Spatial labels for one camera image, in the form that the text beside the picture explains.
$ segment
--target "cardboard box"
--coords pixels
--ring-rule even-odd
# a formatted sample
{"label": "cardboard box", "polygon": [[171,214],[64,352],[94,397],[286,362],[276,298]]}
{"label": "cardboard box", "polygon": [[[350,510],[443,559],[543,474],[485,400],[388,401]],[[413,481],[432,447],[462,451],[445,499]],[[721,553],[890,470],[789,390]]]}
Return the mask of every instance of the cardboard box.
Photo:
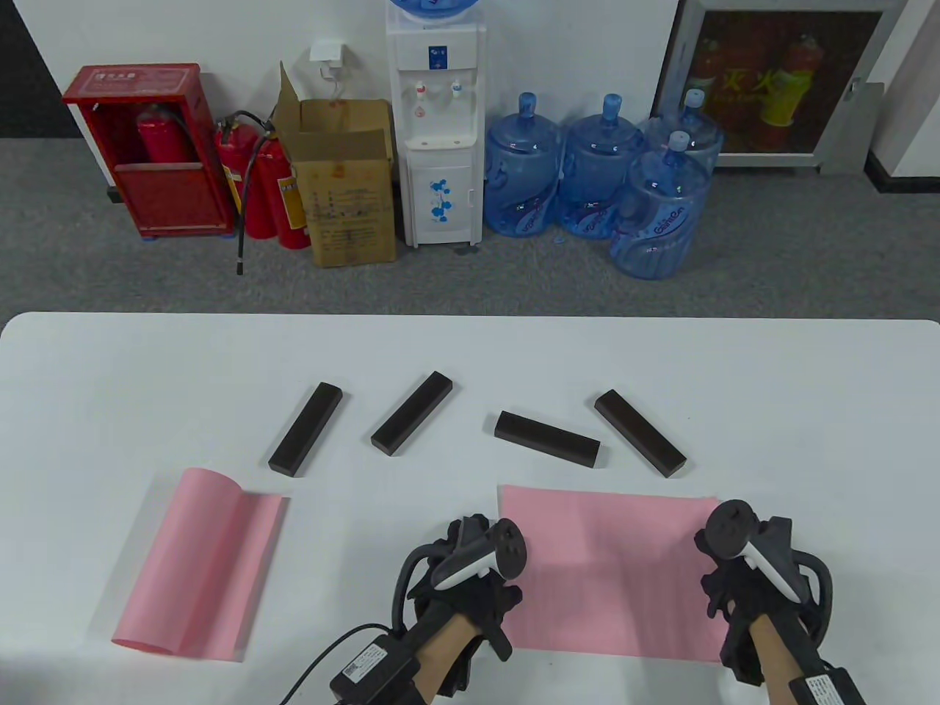
{"label": "cardboard box", "polygon": [[395,261],[388,103],[300,101],[281,64],[274,127],[297,177],[314,263]]}

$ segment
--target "white wall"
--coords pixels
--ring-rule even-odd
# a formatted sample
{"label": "white wall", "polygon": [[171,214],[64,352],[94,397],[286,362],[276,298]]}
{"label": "white wall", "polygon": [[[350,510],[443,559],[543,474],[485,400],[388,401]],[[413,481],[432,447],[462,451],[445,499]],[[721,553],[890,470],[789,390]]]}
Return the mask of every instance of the white wall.
{"label": "white wall", "polygon": [[899,66],[875,126],[871,151],[892,177],[940,176],[940,0]]}
{"label": "white wall", "polygon": [[[215,115],[267,115],[284,60],[298,92],[329,97],[307,60],[314,38],[346,42],[347,98],[389,99],[387,0],[16,0],[59,88],[86,64],[195,61]],[[652,106],[677,0],[480,0],[489,27],[490,113],[539,95],[553,119],[599,112],[604,93],[621,114]]]}
{"label": "white wall", "polygon": [[871,70],[870,82],[885,84],[885,90],[888,90],[932,5],[933,0],[907,0],[898,23]]}
{"label": "white wall", "polygon": [[933,105],[891,176],[940,177],[940,101]]}

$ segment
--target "fire extinguisher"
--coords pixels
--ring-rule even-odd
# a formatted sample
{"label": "fire extinguisher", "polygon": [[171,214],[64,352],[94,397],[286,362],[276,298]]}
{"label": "fire extinguisher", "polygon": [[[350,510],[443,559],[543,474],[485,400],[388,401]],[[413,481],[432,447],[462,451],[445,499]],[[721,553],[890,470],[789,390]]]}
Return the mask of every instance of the fire extinguisher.
{"label": "fire extinguisher", "polygon": [[309,247],[310,237],[306,234],[306,216],[297,190],[297,179],[276,136],[269,137],[258,153],[258,175],[281,246],[289,250]]}
{"label": "fire extinguisher", "polygon": [[714,39],[703,39],[698,43],[698,49],[692,58],[692,69],[689,70],[689,77],[685,80],[685,90],[682,95],[685,95],[689,88],[698,88],[704,91],[707,101],[712,93],[715,79],[721,75],[723,68],[725,68],[725,58],[721,53],[721,45]]}
{"label": "fire extinguisher", "polygon": [[768,41],[759,27],[741,21],[728,30],[721,47],[723,67],[706,111],[726,133],[744,133],[760,105]]}
{"label": "fire extinguisher", "polygon": [[137,117],[137,132],[154,164],[198,161],[186,125],[170,108],[151,105]]}
{"label": "fire extinguisher", "polygon": [[[227,156],[223,157],[223,151],[227,147],[224,143],[230,141],[230,134],[234,131],[234,125],[239,117],[254,120],[264,131],[264,135],[251,141],[250,150],[241,144],[229,150]],[[253,115],[245,110],[238,110],[230,116],[223,118],[218,123],[216,133],[216,147],[220,147],[220,158],[228,161],[231,165],[227,171],[233,167],[239,169],[242,178],[241,188],[237,180],[231,180],[233,192],[238,195],[237,201],[241,202],[238,222],[235,227],[235,234],[238,237],[238,259],[236,260],[236,274],[244,273],[244,233],[248,222],[255,223],[255,215],[258,213],[258,225],[255,228],[258,233],[265,233],[266,237],[277,236],[278,241],[288,249],[302,249],[310,246],[310,238],[306,235],[306,218],[304,217],[304,207],[300,200],[300,194],[297,191],[297,181],[293,177],[293,171],[290,168],[290,161],[284,154],[284,150],[276,141],[274,134],[274,125],[271,119],[261,120],[260,117]],[[225,139],[224,132],[229,130],[228,140]],[[245,154],[250,156],[242,170],[242,163]],[[254,193],[252,184],[260,181],[261,189],[259,196],[252,197]]]}
{"label": "fire extinguisher", "polygon": [[754,123],[750,141],[755,149],[779,151],[787,144],[793,116],[813,83],[813,75],[825,52],[810,35],[804,35],[787,49],[783,66],[774,75],[760,119]]}
{"label": "fire extinguisher", "polygon": [[248,165],[255,147],[262,136],[247,125],[239,124],[236,118],[221,120],[215,131],[215,150],[219,153],[222,169],[226,173],[228,187],[238,212],[244,210],[244,229],[248,237],[254,240],[269,240],[277,235],[268,198],[263,191],[255,189],[251,194],[251,207],[243,205],[244,183]]}

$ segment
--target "gray carpet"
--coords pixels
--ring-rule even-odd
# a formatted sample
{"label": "gray carpet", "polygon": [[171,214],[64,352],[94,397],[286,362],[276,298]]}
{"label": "gray carpet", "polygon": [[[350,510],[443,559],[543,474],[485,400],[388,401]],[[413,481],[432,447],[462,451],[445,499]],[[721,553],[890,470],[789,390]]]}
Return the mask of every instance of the gray carpet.
{"label": "gray carpet", "polygon": [[800,318],[940,317],[940,196],[863,177],[719,174],[684,269],[619,274],[605,247],[487,235],[318,270],[309,252],[141,243],[80,140],[0,140],[0,325],[27,310]]}

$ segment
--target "white table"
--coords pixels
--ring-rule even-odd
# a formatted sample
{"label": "white table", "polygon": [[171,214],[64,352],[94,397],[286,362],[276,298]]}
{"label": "white table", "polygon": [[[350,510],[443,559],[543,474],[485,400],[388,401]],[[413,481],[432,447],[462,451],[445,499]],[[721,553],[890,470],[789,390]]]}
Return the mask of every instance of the white table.
{"label": "white table", "polygon": [[[748,500],[834,575],[823,655],[869,703],[935,701],[940,327],[924,321],[34,313],[0,339],[0,700],[276,703],[350,626],[387,621],[408,551],[496,486]],[[368,437],[439,369],[455,391],[394,458]],[[309,390],[345,398],[301,478],[266,461]],[[616,387],[692,459],[663,479],[596,415]],[[492,437],[500,410],[601,439],[586,469]],[[107,639],[183,468],[291,505],[243,664]],[[360,635],[295,697],[327,683]],[[459,702],[757,703],[713,666],[484,655]]]}

